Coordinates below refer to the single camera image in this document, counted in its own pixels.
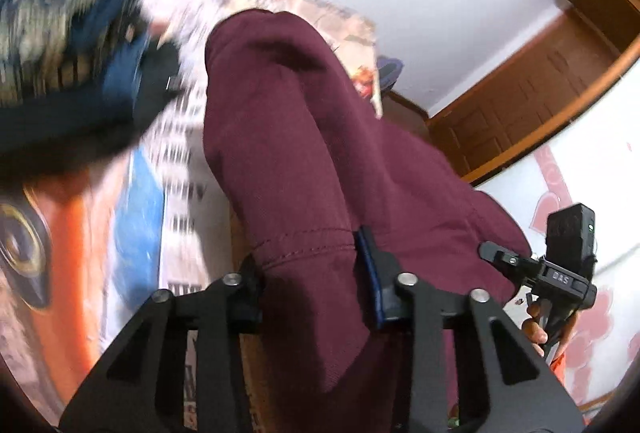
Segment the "person's right hand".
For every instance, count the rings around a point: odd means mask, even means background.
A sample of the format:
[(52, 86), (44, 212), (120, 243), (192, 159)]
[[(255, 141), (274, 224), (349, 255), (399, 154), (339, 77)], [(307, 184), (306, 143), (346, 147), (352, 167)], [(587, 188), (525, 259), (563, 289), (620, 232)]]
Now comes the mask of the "person's right hand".
[[(541, 315), (540, 304), (534, 302), (527, 308), (527, 314), (529, 317), (522, 323), (522, 331), (526, 335), (527, 339), (533, 343), (534, 349), (540, 356), (544, 356), (544, 350), (542, 346), (547, 343), (548, 335), (544, 331), (544, 328), (540, 326), (539, 320)], [(566, 351), (570, 339), (574, 335), (576, 323), (578, 322), (579, 314), (576, 313), (565, 324), (558, 343), (558, 348), (555, 351), (555, 361), (557, 361)]]

